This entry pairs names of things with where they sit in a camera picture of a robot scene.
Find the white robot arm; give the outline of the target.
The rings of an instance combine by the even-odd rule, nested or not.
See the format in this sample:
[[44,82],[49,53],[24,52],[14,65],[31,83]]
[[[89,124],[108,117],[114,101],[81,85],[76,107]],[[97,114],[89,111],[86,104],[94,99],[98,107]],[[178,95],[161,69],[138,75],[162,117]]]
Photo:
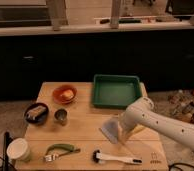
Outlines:
[[194,151],[194,125],[157,114],[153,108],[154,103],[148,97],[141,97],[130,104],[119,117],[122,131],[127,134],[141,124]]

